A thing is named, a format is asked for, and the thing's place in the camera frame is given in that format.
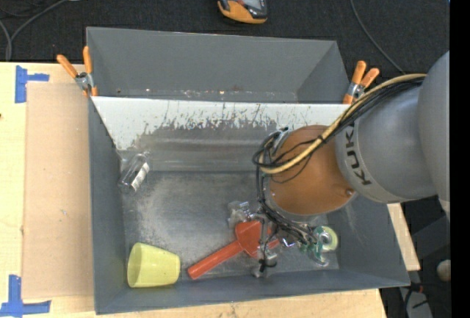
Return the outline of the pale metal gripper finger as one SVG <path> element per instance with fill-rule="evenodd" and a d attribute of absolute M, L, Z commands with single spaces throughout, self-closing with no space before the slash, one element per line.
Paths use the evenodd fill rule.
<path fill-rule="evenodd" d="M 255 220 L 256 215 L 252 210 L 250 201 L 234 200 L 227 205 L 228 208 L 228 227 L 235 228 L 239 223 L 245 223 Z"/>
<path fill-rule="evenodd" d="M 265 250 L 261 253 L 258 264 L 253 266 L 250 273 L 255 278 L 268 278 L 273 273 L 278 262 L 278 254 L 273 250 Z"/>

